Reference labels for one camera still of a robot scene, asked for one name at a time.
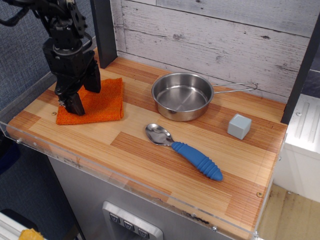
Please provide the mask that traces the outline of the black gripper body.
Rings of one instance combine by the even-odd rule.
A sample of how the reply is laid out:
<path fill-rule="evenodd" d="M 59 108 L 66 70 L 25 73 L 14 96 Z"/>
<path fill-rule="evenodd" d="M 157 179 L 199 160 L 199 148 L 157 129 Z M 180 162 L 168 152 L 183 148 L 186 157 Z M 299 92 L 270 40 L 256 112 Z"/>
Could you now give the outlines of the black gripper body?
<path fill-rule="evenodd" d="M 89 64 L 96 61 L 95 52 L 84 51 L 81 42 L 77 42 L 71 50 L 58 49 L 52 39 L 48 39 L 42 49 L 50 71 L 57 79 L 55 94 L 59 97 L 77 93 L 84 86 Z"/>

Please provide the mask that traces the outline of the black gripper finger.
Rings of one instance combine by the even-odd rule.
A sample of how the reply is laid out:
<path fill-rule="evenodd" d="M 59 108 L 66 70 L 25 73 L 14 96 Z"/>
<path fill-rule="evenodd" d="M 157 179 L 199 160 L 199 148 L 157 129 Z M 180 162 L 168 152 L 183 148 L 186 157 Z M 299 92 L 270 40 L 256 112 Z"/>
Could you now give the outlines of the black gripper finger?
<path fill-rule="evenodd" d="M 84 88 L 87 91 L 93 93 L 100 93 L 101 91 L 101 76 L 100 70 L 97 61 L 91 61 L 89 64 L 86 74 L 85 80 L 83 82 Z"/>
<path fill-rule="evenodd" d="M 64 107 L 68 113 L 76 114 L 78 116 L 83 116 L 85 110 L 78 93 L 73 93 L 68 96 L 59 96 L 59 104 Z"/>

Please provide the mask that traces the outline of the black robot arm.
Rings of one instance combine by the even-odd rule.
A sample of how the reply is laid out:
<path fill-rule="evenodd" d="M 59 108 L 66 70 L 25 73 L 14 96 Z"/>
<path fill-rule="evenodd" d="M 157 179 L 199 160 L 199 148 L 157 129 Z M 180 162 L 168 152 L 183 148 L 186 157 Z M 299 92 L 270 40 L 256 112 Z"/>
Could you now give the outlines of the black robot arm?
<path fill-rule="evenodd" d="M 79 90 L 99 93 L 101 77 L 95 52 L 91 50 L 92 37 L 86 32 L 86 17 L 83 16 L 74 0 L 9 0 L 11 6 L 20 11 L 1 20 L 1 25 L 13 27 L 32 11 L 40 19 L 48 33 L 48 40 L 42 50 L 50 71 L 56 76 L 55 94 L 59 104 L 67 112 L 83 116 Z"/>

